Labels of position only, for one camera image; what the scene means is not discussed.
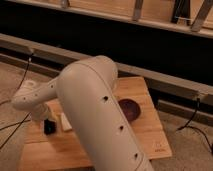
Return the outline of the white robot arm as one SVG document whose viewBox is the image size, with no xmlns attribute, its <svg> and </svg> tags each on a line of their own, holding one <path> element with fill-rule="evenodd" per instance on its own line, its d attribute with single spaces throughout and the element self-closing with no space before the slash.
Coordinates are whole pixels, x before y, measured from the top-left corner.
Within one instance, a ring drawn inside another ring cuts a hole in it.
<svg viewBox="0 0 213 171">
<path fill-rule="evenodd" d="M 112 59 L 82 59 L 47 83 L 25 81 L 12 105 L 33 111 L 57 99 L 96 171 L 154 171 L 113 94 L 117 78 Z"/>
</svg>

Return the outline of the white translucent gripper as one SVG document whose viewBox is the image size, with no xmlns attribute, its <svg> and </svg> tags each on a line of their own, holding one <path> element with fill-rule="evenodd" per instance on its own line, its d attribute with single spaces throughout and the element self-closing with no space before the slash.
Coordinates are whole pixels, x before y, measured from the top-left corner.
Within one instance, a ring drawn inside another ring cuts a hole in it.
<svg viewBox="0 0 213 171">
<path fill-rule="evenodd" d="M 41 122 L 44 120 L 49 120 L 52 122 L 57 121 L 56 115 L 51 111 L 50 107 L 45 103 L 37 105 L 31 111 L 31 119 L 35 122 Z"/>
</svg>

